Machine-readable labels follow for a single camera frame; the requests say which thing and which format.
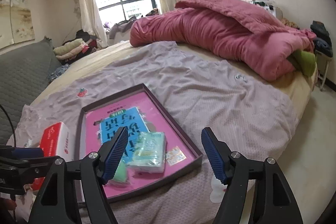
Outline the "lilac strawberry bed sheet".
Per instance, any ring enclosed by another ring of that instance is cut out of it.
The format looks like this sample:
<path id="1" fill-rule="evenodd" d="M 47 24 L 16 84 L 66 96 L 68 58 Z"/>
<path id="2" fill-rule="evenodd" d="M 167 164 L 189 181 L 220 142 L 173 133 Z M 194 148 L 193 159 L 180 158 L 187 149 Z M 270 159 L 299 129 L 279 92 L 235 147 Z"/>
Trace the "lilac strawberry bed sheet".
<path id="1" fill-rule="evenodd" d="M 23 109 L 11 143 L 37 142 L 58 121 L 75 130 L 82 107 L 145 84 L 191 140 L 201 146 L 201 131 L 248 159 L 278 158 L 295 133 L 298 118 L 282 91 L 238 71 L 225 60 L 211 61 L 174 42 L 141 48 L 122 43 L 78 61 Z"/>

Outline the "light green soft pack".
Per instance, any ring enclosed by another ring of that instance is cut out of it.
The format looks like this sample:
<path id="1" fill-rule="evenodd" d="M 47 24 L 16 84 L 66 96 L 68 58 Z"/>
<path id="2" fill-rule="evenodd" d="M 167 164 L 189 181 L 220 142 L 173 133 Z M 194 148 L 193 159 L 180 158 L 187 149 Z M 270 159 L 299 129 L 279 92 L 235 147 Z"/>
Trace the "light green soft pack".
<path id="1" fill-rule="evenodd" d="M 117 187 L 126 187 L 129 185 L 130 181 L 127 164 L 123 159 L 121 159 L 113 178 L 109 180 L 108 183 Z"/>

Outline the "stack of folded blankets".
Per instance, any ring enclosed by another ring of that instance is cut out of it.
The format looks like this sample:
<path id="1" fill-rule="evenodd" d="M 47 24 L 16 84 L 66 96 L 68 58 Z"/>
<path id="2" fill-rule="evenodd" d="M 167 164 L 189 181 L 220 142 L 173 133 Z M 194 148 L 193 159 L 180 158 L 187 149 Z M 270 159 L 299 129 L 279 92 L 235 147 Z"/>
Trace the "stack of folded blankets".
<path id="1" fill-rule="evenodd" d="M 63 46 L 54 48 L 53 52 L 59 61 L 63 61 L 71 59 L 81 52 L 84 53 L 88 48 L 88 44 L 83 39 L 75 39 Z"/>

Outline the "red tissue box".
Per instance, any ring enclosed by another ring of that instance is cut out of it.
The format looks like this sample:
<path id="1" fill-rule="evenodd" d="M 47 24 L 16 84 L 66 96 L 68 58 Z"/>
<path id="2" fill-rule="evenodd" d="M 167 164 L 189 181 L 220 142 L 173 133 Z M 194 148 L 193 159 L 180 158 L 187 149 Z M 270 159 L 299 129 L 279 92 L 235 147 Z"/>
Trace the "red tissue box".
<path id="1" fill-rule="evenodd" d="M 60 156 L 66 162 L 75 159 L 75 133 L 63 122 L 58 122 L 46 128 L 39 147 L 44 157 Z"/>

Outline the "green tissue pack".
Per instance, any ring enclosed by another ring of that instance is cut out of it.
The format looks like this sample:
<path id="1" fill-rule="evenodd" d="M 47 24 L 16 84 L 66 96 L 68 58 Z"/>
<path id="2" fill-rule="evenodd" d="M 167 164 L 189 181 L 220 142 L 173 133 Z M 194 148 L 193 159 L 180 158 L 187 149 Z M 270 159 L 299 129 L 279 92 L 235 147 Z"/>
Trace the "green tissue pack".
<path id="1" fill-rule="evenodd" d="M 135 172 L 164 173 L 166 144 L 164 132 L 140 132 L 128 167 Z"/>

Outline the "left cream curtain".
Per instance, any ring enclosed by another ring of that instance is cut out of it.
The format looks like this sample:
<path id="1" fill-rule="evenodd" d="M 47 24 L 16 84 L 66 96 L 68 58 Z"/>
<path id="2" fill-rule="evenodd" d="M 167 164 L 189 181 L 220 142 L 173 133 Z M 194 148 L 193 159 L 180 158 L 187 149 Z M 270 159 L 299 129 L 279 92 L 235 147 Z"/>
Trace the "left cream curtain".
<path id="1" fill-rule="evenodd" d="M 95 0 L 74 0 L 74 13 L 80 19 L 84 32 L 96 36 L 100 49 L 108 47 L 108 38 L 105 33 L 99 10 Z"/>

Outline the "blue patterned cloth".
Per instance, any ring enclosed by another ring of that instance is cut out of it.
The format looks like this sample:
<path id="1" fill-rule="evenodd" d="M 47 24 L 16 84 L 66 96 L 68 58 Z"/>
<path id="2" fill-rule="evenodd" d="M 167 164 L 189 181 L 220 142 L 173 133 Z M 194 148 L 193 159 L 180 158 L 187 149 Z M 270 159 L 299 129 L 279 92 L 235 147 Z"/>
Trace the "blue patterned cloth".
<path id="1" fill-rule="evenodd" d="M 68 70 L 68 68 L 69 68 L 69 65 L 65 64 L 65 65 L 58 67 L 54 72 L 50 73 L 48 76 L 49 83 L 52 83 L 58 77 L 63 75 Z"/>

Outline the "clothes on window sill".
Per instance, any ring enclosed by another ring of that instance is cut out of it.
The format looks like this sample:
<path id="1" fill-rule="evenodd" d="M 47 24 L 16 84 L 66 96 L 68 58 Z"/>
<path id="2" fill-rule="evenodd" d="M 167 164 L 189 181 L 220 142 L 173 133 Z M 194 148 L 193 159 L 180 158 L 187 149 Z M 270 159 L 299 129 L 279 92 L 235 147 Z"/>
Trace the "clothes on window sill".
<path id="1" fill-rule="evenodd" d="M 151 12 L 149 12 L 145 16 L 154 16 L 154 15 L 159 15 L 159 10 L 157 8 L 151 10 Z M 121 21 L 120 23 L 116 23 L 107 32 L 107 38 L 114 39 L 118 32 L 122 32 L 122 33 L 126 32 L 127 30 L 131 28 L 131 26 L 134 24 L 136 20 L 138 19 L 135 16 L 132 16 L 128 20 L 124 20 L 124 21 Z"/>

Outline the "green pillow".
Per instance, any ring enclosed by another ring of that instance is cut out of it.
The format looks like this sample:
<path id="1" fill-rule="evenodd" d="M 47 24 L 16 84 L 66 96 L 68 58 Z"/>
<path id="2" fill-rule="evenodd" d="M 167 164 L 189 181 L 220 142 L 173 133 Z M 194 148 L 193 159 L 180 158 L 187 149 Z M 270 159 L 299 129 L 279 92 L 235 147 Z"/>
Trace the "green pillow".
<path id="1" fill-rule="evenodd" d="M 301 71 L 304 76 L 311 77 L 314 74 L 316 62 L 313 53 L 296 50 L 287 57 L 287 60 L 297 71 Z"/>

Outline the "dark clothes on chair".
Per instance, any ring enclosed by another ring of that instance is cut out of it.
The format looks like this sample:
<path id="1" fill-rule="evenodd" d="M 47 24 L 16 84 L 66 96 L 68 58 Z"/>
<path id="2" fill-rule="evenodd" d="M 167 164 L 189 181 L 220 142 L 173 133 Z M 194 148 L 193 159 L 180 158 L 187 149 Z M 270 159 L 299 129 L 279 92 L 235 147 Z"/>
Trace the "dark clothes on chair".
<path id="1" fill-rule="evenodd" d="M 333 57 L 333 45 L 325 25 L 314 20 L 310 25 L 310 29 L 316 35 L 316 38 L 313 39 L 314 50 L 323 53 L 327 57 Z"/>

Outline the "grey quilted headboard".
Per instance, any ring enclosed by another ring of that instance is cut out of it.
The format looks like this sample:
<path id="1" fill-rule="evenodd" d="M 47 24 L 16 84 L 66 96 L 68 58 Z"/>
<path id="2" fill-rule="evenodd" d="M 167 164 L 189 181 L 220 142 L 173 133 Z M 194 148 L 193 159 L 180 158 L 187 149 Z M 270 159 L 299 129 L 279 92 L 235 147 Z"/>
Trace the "grey quilted headboard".
<path id="1" fill-rule="evenodd" d="M 52 41 L 42 41 L 1 54 L 1 144 L 16 129 L 23 107 L 30 105 L 49 85 L 48 76 L 61 63 Z"/>

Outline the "pink folded quilt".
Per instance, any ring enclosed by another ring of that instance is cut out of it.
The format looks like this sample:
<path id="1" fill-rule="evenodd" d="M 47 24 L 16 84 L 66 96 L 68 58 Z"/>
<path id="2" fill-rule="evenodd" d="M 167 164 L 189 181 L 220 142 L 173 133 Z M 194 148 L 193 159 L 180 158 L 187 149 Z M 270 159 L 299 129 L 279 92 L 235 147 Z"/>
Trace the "pink folded quilt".
<path id="1" fill-rule="evenodd" d="M 180 0 L 173 11 L 137 20 L 130 44 L 187 43 L 244 62 L 272 82 L 296 71 L 287 57 L 296 50 L 313 53 L 315 37 L 310 30 L 288 27 L 261 6 L 241 0 Z"/>

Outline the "blossom wall painting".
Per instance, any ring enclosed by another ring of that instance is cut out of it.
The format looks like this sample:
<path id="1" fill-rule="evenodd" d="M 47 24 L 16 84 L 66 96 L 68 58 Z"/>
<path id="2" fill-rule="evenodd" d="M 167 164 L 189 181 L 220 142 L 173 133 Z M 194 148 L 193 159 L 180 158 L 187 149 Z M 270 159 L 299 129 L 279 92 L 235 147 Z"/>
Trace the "blossom wall painting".
<path id="1" fill-rule="evenodd" d="M 35 39 L 29 0 L 1 0 L 1 49 Z"/>

